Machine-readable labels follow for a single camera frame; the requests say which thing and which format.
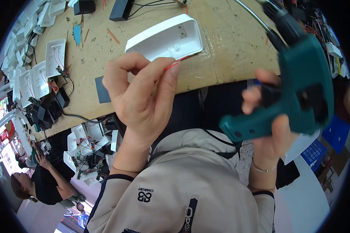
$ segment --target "woman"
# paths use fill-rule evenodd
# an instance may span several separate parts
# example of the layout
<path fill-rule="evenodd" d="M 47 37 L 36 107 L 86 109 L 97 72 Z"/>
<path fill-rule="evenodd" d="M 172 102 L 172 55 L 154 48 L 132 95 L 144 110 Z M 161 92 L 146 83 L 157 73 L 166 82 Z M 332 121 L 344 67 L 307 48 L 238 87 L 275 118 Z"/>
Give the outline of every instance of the woman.
<path fill-rule="evenodd" d="M 37 202 L 35 199 L 37 198 L 47 205 L 54 205 L 73 197 L 77 192 L 69 181 L 74 172 L 62 161 L 52 165 L 36 143 L 30 142 L 30 145 L 37 152 L 35 157 L 39 165 L 36 166 L 31 178 L 25 173 L 14 173 L 10 176 L 14 194 L 22 200 L 30 199 Z"/>
<path fill-rule="evenodd" d="M 251 114 L 262 100 L 261 89 L 244 90 L 246 82 L 219 85 L 209 88 L 201 107 L 196 95 L 182 101 L 190 105 L 196 99 L 194 107 L 179 108 L 176 99 L 183 94 L 175 95 L 179 64 L 174 60 L 162 57 L 150 62 L 139 53 L 127 53 L 108 62 L 103 84 L 127 128 L 85 232 L 271 233 L 276 166 L 296 138 L 288 116 L 273 120 L 272 136 L 253 140 L 246 187 L 235 169 L 237 146 L 216 129 L 215 114 L 228 113 L 224 109 L 229 103 L 231 113 Z M 131 83 L 128 72 L 136 75 Z M 273 72 L 258 69 L 255 75 L 263 83 L 280 85 Z M 220 86 L 224 90 L 214 92 Z M 218 98 L 225 96 L 224 92 L 233 98 Z M 174 124 L 176 116 L 188 117 Z M 150 147 L 153 156 L 146 165 Z"/>

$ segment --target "green power drill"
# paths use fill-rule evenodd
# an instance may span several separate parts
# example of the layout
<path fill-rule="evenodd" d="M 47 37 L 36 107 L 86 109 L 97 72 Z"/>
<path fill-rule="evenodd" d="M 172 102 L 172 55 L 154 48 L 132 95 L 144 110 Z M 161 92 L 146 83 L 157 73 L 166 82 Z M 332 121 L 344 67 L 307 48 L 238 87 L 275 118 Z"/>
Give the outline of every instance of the green power drill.
<path fill-rule="evenodd" d="M 313 134 L 326 127 L 333 116 L 332 76 L 319 41 L 276 1 L 259 0 L 265 14 L 275 23 L 283 37 L 268 28 L 261 19 L 239 0 L 267 31 L 278 51 L 281 87 L 262 84 L 262 107 L 250 115 L 222 117 L 219 127 L 232 142 L 271 135 L 271 123 L 287 114 L 291 131 Z"/>

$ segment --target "black power adapter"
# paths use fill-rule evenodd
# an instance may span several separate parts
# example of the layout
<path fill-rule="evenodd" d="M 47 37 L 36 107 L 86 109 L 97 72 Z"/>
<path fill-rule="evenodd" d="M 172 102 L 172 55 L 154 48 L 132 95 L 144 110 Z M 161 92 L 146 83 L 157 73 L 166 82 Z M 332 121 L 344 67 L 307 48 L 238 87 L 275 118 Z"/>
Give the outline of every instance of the black power adapter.
<path fill-rule="evenodd" d="M 135 0 L 116 0 L 110 14 L 111 21 L 125 21 L 130 15 Z"/>

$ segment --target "work table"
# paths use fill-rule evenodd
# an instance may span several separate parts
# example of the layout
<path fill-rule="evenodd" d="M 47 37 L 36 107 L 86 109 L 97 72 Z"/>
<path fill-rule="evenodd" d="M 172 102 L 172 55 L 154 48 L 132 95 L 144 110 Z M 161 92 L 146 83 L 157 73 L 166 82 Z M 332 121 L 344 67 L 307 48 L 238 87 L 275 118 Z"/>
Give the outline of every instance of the work table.
<path fill-rule="evenodd" d="M 127 40 L 131 37 L 159 22 L 186 13 L 186 8 L 179 7 L 178 4 L 143 7 L 129 20 L 113 22 L 109 16 L 114 2 L 106 1 L 107 6 L 103 10 L 103 1 L 95 1 L 96 11 L 84 16 L 75 16 L 74 9 L 67 7 L 63 14 L 56 17 L 54 25 L 46 28 L 38 38 L 35 47 L 38 62 L 45 59 L 47 42 L 66 38 L 64 66 L 70 66 L 68 74 L 74 81 L 75 89 L 69 105 L 64 108 L 65 113 L 94 119 L 114 112 L 111 103 L 99 103 L 95 78 L 104 75 L 109 60 L 124 54 Z M 275 28 L 255 0 L 244 0 L 244 3 L 267 26 Z M 138 8 L 134 5 L 131 12 Z M 188 1 L 188 15 L 198 22 L 203 50 L 180 63 L 178 93 L 250 79 L 254 77 L 255 68 L 279 72 L 277 52 L 267 41 L 265 30 L 233 0 Z M 73 28 L 78 25 L 81 26 L 80 38 L 73 35 Z M 107 28 L 119 44 L 107 32 Z M 72 90 L 71 83 L 64 87 L 69 94 Z M 61 116 L 51 129 L 38 133 L 33 130 L 33 133 L 37 141 L 40 141 L 45 136 L 50 137 L 82 122 L 79 118 Z"/>

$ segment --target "jacket logo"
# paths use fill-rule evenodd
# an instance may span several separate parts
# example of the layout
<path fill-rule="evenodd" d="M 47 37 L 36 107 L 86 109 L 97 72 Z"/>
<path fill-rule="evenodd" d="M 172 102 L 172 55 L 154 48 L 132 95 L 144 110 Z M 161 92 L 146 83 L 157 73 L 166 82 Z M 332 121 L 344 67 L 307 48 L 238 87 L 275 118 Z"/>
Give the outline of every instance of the jacket logo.
<path fill-rule="evenodd" d="M 144 192 L 139 192 L 139 197 L 137 198 L 138 201 L 141 201 L 141 202 L 145 202 L 145 203 L 148 203 L 150 202 L 150 198 L 151 198 L 151 193 L 144 193 Z"/>

